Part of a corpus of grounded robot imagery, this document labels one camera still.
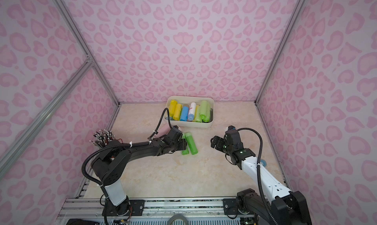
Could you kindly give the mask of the yellow trash bag roll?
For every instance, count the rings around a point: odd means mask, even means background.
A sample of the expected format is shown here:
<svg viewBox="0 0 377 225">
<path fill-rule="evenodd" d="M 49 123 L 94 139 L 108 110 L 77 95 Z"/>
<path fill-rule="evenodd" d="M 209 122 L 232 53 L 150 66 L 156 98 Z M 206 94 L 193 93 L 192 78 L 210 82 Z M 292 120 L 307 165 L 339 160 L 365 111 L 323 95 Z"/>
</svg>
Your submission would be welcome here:
<svg viewBox="0 0 377 225">
<path fill-rule="evenodd" d="M 175 105 L 174 113 L 173 113 L 173 120 L 174 121 L 179 121 L 181 117 L 181 112 L 182 112 L 182 104 L 177 103 Z"/>
<path fill-rule="evenodd" d="M 176 108 L 176 105 L 177 105 L 177 101 L 175 99 L 172 99 L 170 101 L 170 104 L 169 104 L 169 107 L 168 107 L 168 110 L 169 110 L 169 117 L 172 118 L 174 116 L 174 112 L 175 112 L 175 108 Z"/>
</svg>

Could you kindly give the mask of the blue trash bag roll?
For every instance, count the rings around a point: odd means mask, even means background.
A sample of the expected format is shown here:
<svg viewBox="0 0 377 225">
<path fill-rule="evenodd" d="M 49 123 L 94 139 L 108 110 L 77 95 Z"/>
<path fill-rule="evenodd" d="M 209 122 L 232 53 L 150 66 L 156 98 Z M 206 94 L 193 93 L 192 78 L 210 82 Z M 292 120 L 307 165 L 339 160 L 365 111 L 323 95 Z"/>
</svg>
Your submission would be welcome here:
<svg viewBox="0 0 377 225">
<path fill-rule="evenodd" d="M 189 114 L 189 106 L 187 104 L 184 104 L 182 107 L 180 121 L 186 122 L 188 120 L 188 114 Z"/>
</svg>

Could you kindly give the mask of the light green roll front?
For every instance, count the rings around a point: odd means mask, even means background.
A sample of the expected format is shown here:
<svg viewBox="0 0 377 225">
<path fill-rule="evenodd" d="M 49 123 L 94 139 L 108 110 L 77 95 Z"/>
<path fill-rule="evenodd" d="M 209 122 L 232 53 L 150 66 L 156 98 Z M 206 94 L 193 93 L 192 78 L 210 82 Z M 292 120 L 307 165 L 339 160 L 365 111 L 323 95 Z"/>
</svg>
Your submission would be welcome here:
<svg viewBox="0 0 377 225">
<path fill-rule="evenodd" d="M 201 123 L 201 122 L 202 122 L 202 118 L 200 117 L 200 107 L 199 107 L 198 119 L 196 123 Z"/>
</svg>

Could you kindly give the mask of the light green roll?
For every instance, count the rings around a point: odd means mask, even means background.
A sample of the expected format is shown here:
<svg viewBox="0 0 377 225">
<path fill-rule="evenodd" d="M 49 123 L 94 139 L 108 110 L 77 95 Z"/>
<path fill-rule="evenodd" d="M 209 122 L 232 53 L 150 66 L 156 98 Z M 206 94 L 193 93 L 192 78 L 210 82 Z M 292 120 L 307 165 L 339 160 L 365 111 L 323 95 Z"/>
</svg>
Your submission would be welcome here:
<svg viewBox="0 0 377 225">
<path fill-rule="evenodd" d="M 208 114 L 208 101 L 202 100 L 200 103 L 200 108 L 199 108 L 199 117 L 202 120 L 205 120 L 207 119 L 207 114 Z"/>
<path fill-rule="evenodd" d="M 202 118 L 200 117 L 200 107 L 199 107 L 198 119 L 196 123 L 201 123 L 201 122 L 202 122 Z"/>
<path fill-rule="evenodd" d="M 209 123 L 211 119 L 211 107 L 210 104 L 207 105 L 206 118 L 203 120 L 205 123 Z"/>
</svg>

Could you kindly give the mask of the white roll with blue end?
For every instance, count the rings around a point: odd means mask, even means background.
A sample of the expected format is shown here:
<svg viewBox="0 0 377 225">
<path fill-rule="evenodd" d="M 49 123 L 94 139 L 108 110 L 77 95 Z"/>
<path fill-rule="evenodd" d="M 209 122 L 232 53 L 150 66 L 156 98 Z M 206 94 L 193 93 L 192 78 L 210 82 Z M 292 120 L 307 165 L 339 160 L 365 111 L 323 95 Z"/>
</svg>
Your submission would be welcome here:
<svg viewBox="0 0 377 225">
<path fill-rule="evenodd" d="M 196 103 L 192 102 L 190 104 L 189 113 L 188 113 L 188 121 L 189 122 L 192 122 L 194 120 L 195 107 L 196 107 Z"/>
</svg>

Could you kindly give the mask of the large yellow roll front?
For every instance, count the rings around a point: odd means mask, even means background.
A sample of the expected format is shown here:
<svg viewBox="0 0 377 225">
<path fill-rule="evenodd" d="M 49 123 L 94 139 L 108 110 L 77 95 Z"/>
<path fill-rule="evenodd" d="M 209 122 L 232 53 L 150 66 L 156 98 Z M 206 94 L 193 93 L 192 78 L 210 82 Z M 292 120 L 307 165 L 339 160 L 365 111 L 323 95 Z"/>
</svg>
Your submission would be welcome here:
<svg viewBox="0 0 377 225">
<path fill-rule="evenodd" d="M 198 119 L 198 112 L 199 112 L 199 105 L 196 105 L 195 107 L 195 113 L 194 113 L 194 122 L 197 122 L 197 119 Z"/>
</svg>

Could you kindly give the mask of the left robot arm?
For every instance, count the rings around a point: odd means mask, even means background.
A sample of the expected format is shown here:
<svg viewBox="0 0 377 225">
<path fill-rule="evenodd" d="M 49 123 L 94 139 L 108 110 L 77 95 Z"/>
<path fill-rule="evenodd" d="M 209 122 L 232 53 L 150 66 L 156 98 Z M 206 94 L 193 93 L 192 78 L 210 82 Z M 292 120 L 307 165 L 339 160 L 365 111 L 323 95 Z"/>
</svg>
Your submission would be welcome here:
<svg viewBox="0 0 377 225">
<path fill-rule="evenodd" d="M 132 205 L 120 179 L 129 162 L 186 149 L 183 132 L 173 127 L 167 134 L 150 138 L 147 142 L 134 144 L 113 140 L 88 156 L 81 169 L 83 175 L 97 183 L 103 192 L 105 200 L 102 216 L 106 218 L 132 214 Z"/>
</svg>

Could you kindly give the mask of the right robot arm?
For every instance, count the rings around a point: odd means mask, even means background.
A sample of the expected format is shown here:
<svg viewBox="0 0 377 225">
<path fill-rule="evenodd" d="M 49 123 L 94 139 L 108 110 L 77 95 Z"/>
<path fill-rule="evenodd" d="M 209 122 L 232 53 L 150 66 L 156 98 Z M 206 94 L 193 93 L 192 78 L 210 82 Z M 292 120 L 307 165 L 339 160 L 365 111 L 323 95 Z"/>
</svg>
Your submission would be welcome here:
<svg viewBox="0 0 377 225">
<path fill-rule="evenodd" d="M 270 225 L 311 225 L 312 220 L 305 196 L 281 184 L 262 164 L 259 156 L 244 148 L 240 136 L 215 136 L 211 147 L 231 157 L 257 183 L 258 189 L 237 193 L 235 204 L 224 210 L 226 215 L 257 215 Z"/>
</svg>

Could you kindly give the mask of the pink trash bag roll left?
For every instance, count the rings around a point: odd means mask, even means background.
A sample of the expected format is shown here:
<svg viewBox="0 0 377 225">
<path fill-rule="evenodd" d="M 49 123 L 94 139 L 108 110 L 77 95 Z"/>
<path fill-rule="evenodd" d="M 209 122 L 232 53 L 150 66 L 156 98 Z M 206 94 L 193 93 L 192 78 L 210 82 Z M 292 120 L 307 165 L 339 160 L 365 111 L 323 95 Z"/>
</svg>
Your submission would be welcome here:
<svg viewBox="0 0 377 225">
<path fill-rule="evenodd" d="M 159 127 L 159 129 L 157 130 L 158 133 L 155 135 L 155 137 L 159 138 L 163 135 L 166 135 L 169 131 L 170 131 L 170 126 L 169 124 L 166 123 L 165 125 Z"/>
</svg>

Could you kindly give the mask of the green trash bag roll left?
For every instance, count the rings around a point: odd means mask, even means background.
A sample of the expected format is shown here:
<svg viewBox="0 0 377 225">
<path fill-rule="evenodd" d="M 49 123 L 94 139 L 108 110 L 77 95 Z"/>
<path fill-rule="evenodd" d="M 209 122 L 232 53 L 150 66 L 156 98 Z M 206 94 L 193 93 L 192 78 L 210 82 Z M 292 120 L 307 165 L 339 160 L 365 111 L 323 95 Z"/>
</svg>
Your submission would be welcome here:
<svg viewBox="0 0 377 225">
<path fill-rule="evenodd" d="M 183 139 L 183 142 L 185 144 L 185 149 L 182 151 L 182 155 L 188 155 L 189 154 L 189 147 L 188 147 L 188 143 L 187 143 L 187 140 L 186 140 L 185 133 L 183 133 L 182 139 Z"/>
</svg>

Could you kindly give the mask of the green trash bag roll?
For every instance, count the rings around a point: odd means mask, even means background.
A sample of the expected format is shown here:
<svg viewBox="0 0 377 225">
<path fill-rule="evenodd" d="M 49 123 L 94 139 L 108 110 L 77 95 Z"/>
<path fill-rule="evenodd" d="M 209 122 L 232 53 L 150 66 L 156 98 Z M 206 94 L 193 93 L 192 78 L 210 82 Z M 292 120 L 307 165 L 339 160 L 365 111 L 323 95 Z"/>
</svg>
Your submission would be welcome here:
<svg viewBox="0 0 377 225">
<path fill-rule="evenodd" d="M 195 141 L 193 139 L 193 136 L 190 132 L 185 133 L 186 142 L 188 144 L 189 151 L 192 155 L 198 154 L 198 149 L 196 147 Z"/>
<path fill-rule="evenodd" d="M 189 154 L 189 147 L 188 147 L 188 143 L 187 143 L 187 140 L 186 140 L 185 133 L 183 133 L 182 139 L 183 139 L 183 142 L 185 144 L 185 149 L 182 151 L 182 155 L 188 155 Z"/>
</svg>

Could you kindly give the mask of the green trash bag roll right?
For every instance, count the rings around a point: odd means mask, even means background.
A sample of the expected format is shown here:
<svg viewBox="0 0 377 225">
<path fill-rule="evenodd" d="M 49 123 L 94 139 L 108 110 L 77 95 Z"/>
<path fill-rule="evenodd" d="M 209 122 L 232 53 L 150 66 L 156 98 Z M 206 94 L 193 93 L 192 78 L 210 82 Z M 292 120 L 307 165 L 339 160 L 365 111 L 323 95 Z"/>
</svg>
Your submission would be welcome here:
<svg viewBox="0 0 377 225">
<path fill-rule="evenodd" d="M 196 147 L 195 141 L 193 139 L 193 136 L 190 132 L 185 133 L 186 142 L 188 144 L 189 151 L 192 155 L 198 154 L 198 149 Z"/>
</svg>

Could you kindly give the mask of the white plastic storage box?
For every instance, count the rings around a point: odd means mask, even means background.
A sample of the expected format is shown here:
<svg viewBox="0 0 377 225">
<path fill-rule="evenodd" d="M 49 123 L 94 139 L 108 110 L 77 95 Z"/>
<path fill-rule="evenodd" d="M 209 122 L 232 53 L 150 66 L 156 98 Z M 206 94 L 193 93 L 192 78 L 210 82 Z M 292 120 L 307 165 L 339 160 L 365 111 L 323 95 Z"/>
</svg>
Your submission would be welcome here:
<svg viewBox="0 0 377 225">
<path fill-rule="evenodd" d="M 182 127 L 209 128 L 214 122 L 215 101 L 208 97 L 171 96 L 163 121 Z"/>
</svg>

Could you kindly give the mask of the bundle of pens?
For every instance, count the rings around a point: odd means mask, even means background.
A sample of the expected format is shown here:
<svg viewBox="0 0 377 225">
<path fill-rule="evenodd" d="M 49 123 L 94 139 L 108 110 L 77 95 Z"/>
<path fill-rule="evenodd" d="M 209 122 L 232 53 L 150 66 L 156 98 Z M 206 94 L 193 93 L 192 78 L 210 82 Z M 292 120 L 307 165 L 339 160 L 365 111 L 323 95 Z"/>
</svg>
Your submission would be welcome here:
<svg viewBox="0 0 377 225">
<path fill-rule="evenodd" d="M 95 138 L 94 141 L 90 140 L 89 142 L 98 148 L 104 148 L 115 140 L 113 132 L 106 129 L 96 131 L 93 137 Z"/>
</svg>

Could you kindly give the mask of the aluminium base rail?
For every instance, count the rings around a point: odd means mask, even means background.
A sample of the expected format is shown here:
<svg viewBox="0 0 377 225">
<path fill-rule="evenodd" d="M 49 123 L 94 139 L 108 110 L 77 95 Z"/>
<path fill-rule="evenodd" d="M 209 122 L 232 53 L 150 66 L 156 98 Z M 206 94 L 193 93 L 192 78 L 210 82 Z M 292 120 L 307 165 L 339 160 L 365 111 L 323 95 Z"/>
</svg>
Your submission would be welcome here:
<svg viewBox="0 0 377 225">
<path fill-rule="evenodd" d="M 103 217 L 103 199 L 67 199 L 56 220 L 66 225 L 74 219 L 97 225 L 265 225 L 255 213 L 240 212 L 234 197 L 134 198 L 130 213 Z"/>
</svg>

